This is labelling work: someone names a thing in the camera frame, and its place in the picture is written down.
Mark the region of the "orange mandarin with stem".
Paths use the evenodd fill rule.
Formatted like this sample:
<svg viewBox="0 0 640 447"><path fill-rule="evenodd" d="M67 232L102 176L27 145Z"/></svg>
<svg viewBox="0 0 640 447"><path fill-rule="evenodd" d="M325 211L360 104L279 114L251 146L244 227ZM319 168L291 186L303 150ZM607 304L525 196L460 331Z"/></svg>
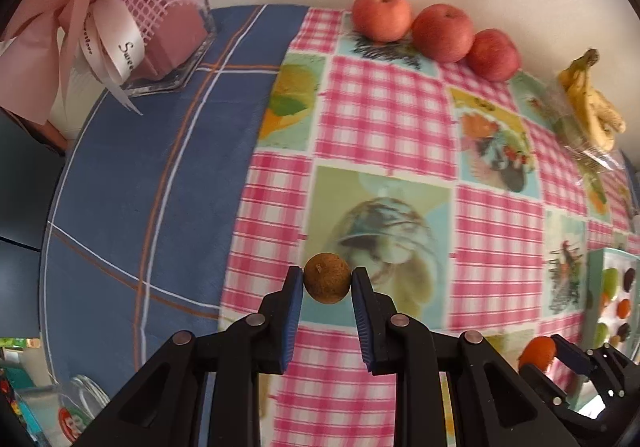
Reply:
<svg viewBox="0 0 640 447"><path fill-rule="evenodd" d="M609 303L611 303L611 297L608 295L608 293L603 292L601 294L601 300L600 300L600 311L604 311L605 308L608 307Z"/></svg>

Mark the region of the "middle red apple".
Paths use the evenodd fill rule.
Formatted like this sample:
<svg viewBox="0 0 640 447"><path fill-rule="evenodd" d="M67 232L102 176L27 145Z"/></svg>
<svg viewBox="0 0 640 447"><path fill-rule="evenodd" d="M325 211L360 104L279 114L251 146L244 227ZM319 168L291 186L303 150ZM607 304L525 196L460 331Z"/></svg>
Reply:
<svg viewBox="0 0 640 447"><path fill-rule="evenodd" d="M438 63L454 63L470 51L474 26L463 10L448 4L434 4L416 16L411 38L424 57Z"/></svg>

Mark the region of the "clear plastic fruit container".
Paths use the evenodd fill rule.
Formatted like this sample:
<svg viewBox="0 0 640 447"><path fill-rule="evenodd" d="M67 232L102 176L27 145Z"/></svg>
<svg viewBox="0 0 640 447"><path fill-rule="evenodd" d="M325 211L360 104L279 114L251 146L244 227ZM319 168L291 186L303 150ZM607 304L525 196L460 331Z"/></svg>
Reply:
<svg viewBox="0 0 640 447"><path fill-rule="evenodd" d="M548 84L544 102L549 110L552 129L565 148L579 159L590 160L599 170L623 170L624 160L616 148L604 151L589 141L585 127L576 118L558 80Z"/></svg>

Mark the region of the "right red apple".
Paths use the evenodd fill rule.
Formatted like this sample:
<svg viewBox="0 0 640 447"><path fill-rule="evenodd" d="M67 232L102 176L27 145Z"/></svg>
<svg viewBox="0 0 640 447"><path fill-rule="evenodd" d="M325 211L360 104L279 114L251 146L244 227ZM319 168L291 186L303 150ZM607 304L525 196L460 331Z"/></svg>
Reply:
<svg viewBox="0 0 640 447"><path fill-rule="evenodd" d="M497 29L477 32L466 65L489 82L505 82L521 68L521 55L509 35Z"/></svg>

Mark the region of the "green fruit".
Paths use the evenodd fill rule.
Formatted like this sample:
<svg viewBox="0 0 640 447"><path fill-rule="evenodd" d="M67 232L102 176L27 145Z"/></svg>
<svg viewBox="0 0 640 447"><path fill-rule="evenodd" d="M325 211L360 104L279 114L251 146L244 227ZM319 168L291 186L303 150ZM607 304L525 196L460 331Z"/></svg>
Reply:
<svg viewBox="0 0 640 447"><path fill-rule="evenodd" d="M608 293L614 299L618 285L620 284L620 272L615 267L608 267L602 271L602 293Z"/></svg>
<svg viewBox="0 0 640 447"><path fill-rule="evenodd" d="M594 331L593 344L594 349L601 347L608 339L608 325L599 321Z"/></svg>

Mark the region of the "dark red date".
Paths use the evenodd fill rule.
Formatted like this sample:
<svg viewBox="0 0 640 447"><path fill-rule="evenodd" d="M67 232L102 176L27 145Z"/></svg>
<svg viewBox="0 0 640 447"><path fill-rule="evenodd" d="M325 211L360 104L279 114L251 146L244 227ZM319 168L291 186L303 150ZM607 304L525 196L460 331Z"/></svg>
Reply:
<svg viewBox="0 0 640 447"><path fill-rule="evenodd" d="M634 279L636 279L636 270L634 267L629 267L624 274L623 277L623 289L625 292L630 292L631 287L634 284Z"/></svg>

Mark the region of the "red apple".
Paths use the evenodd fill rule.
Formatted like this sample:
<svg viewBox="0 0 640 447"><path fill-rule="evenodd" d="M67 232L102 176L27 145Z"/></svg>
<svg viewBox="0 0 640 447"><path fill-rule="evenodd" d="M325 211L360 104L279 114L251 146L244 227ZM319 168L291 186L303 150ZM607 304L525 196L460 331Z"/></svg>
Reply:
<svg viewBox="0 0 640 447"><path fill-rule="evenodd" d="M497 29L477 32L466 65L489 82L505 82L521 68L521 55L509 35Z"/></svg>
<svg viewBox="0 0 640 447"><path fill-rule="evenodd" d="M412 23L412 10L406 0L354 0L352 24L369 40L390 43L401 40Z"/></svg>
<svg viewBox="0 0 640 447"><path fill-rule="evenodd" d="M411 38L424 57L438 63L454 63L470 51L474 26L463 10L448 4L434 4L416 16Z"/></svg>

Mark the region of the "white tray teal rim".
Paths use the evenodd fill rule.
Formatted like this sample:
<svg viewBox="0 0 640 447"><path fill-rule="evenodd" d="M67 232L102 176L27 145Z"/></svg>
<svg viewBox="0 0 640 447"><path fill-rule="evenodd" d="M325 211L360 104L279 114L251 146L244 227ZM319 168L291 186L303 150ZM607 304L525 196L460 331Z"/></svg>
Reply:
<svg viewBox="0 0 640 447"><path fill-rule="evenodd" d="M614 248L588 253L582 349L610 345L639 359L639 257Z"/></svg>

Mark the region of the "pink checkered fruit tablecloth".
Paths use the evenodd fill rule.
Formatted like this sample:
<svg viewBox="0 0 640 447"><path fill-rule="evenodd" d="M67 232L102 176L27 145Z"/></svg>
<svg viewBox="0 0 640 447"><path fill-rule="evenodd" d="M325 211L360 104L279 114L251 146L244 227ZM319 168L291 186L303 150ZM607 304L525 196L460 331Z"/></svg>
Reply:
<svg viewBox="0 0 640 447"><path fill-rule="evenodd" d="M510 363L536 335L584 333L587 257L639 250L622 170L560 144L547 89L492 84L345 11L255 9L218 59L221 83L262 84L221 292L229 326L288 266L331 252L429 328L477 329Z"/></svg>

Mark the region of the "blue plaid tablecloth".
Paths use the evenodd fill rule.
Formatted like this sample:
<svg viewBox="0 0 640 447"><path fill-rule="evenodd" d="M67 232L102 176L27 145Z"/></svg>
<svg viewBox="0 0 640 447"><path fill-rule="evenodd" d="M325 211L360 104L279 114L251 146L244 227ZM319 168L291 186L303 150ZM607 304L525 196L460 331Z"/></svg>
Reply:
<svg viewBox="0 0 640 447"><path fill-rule="evenodd" d="M41 262L56 381L116 393L172 334L209 334L271 87L306 8L214 11L217 34L183 88L102 96L58 182Z"/></svg>

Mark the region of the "yellow banana bunch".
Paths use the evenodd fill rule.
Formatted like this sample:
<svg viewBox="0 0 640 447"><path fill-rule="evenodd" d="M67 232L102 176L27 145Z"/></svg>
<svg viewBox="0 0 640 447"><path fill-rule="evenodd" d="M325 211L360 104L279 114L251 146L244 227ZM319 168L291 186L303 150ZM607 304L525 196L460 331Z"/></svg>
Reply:
<svg viewBox="0 0 640 447"><path fill-rule="evenodd" d="M626 132L626 121L592 84L591 69L599 59L596 48L587 49L558 74L558 81L589 144L601 152L610 152L615 136Z"/></svg>

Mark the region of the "left red apple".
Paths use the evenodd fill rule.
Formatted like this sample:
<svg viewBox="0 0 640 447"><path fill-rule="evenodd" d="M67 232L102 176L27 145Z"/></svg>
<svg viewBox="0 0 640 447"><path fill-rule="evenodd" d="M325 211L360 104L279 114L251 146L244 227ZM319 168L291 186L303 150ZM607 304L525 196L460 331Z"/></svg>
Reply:
<svg viewBox="0 0 640 447"><path fill-rule="evenodd" d="M354 0L352 24L369 40L390 43L401 40L412 23L412 10L406 0Z"/></svg>

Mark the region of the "glass vase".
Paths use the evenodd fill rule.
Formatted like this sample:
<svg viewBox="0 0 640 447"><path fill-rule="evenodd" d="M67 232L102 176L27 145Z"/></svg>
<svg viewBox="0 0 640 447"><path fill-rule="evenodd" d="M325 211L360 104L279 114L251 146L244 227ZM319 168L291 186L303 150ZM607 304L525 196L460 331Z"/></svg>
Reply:
<svg viewBox="0 0 640 447"><path fill-rule="evenodd" d="M217 35L208 0L171 5L125 92L140 97L183 88Z"/></svg>

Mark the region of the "small brown longan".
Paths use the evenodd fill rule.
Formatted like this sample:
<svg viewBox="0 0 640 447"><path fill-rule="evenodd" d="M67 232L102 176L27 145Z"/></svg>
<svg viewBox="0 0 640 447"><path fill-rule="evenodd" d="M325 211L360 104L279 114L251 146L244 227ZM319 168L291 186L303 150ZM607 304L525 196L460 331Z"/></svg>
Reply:
<svg viewBox="0 0 640 447"><path fill-rule="evenodd" d="M304 267L304 285L308 294L322 304L336 304L346 297L352 283L352 271L340 256L319 253Z"/></svg>

